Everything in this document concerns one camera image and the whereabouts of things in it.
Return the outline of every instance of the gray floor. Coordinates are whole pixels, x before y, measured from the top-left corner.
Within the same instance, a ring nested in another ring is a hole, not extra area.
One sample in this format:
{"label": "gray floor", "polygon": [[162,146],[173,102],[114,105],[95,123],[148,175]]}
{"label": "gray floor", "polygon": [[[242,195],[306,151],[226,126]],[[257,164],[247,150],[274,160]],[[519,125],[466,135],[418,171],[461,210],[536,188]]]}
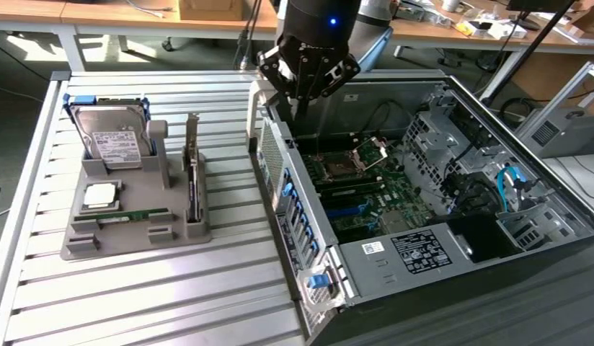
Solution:
{"label": "gray floor", "polygon": [[[177,38],[174,39],[177,51],[171,53],[160,47],[162,37],[128,37],[128,41],[134,52],[124,54],[119,51],[118,37],[100,35],[82,37],[90,71],[221,70],[233,67],[234,40],[219,40],[218,45],[214,45],[210,40]],[[8,37],[0,32],[0,46],[46,77],[51,76],[52,71],[68,69],[60,42],[52,34],[26,32],[20,37]],[[259,43],[258,48],[269,46],[270,43]],[[397,60],[393,51],[394,47],[389,47],[377,68],[421,68],[413,63]],[[466,61],[461,68],[438,65],[437,59],[441,56],[434,49],[406,49],[404,57],[457,75],[466,86],[473,88],[481,76],[481,70],[473,63],[477,53],[466,51]],[[47,82],[27,71],[2,51],[0,87],[40,99],[47,90]],[[517,87],[510,85],[498,102],[520,93]],[[11,206],[39,111],[39,102],[0,92],[0,211]],[[7,217],[0,217],[0,236],[6,219]]]}

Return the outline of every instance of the robotic arm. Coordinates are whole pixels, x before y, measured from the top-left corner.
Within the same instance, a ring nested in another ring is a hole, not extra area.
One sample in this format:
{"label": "robotic arm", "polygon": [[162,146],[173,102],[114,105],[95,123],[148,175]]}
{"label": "robotic arm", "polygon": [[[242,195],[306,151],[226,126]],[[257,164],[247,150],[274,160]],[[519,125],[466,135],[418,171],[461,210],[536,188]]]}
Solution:
{"label": "robotic arm", "polygon": [[360,73],[349,39],[361,0],[289,0],[277,47],[259,54],[259,69],[306,114],[310,101],[327,97]]}

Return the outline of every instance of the green circuit board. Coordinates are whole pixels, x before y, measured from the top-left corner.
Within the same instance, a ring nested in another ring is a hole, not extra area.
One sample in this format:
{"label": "green circuit board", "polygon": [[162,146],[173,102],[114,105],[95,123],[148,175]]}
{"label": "green circuit board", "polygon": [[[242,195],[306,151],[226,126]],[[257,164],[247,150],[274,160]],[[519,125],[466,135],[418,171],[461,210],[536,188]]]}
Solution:
{"label": "green circuit board", "polygon": [[[394,158],[385,158],[364,171],[353,162],[352,151],[302,157],[341,244],[408,231],[428,223],[434,212],[398,170]],[[369,163],[377,161],[380,147],[364,147],[360,158]]]}

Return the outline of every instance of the metal table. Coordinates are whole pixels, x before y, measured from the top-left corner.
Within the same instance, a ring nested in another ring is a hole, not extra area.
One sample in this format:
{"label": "metal table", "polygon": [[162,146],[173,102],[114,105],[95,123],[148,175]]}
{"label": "metal table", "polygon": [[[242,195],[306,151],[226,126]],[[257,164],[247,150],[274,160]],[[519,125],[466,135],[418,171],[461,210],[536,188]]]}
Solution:
{"label": "metal table", "polygon": [[[243,146],[254,79],[233,71],[91,72],[51,82],[0,243],[0,345],[303,344]],[[66,92],[146,93],[152,116],[171,123],[171,150],[185,142],[187,112],[201,113],[211,243],[60,259],[82,153],[60,109]],[[404,322],[344,345],[594,345],[594,244],[553,265],[535,257],[508,269],[521,277],[512,284],[482,270],[408,292]]]}
{"label": "metal table", "polygon": [[[303,344],[245,146],[255,78],[207,71],[52,80],[0,243],[0,345]],[[60,259],[83,153],[66,93],[146,94],[152,118],[170,123],[169,151],[185,144],[187,113],[201,114],[210,243]]]}

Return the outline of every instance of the hard drive label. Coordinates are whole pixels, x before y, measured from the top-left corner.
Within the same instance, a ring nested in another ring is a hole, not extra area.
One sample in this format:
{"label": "hard drive label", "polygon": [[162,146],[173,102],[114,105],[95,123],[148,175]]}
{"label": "hard drive label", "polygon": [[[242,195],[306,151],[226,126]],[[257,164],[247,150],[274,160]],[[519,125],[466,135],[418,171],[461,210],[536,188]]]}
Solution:
{"label": "hard drive label", "polygon": [[392,241],[404,264],[413,274],[428,272],[453,263],[432,230],[397,236],[392,238]]}
{"label": "hard drive label", "polygon": [[107,164],[142,161],[134,131],[94,132],[96,147]]}

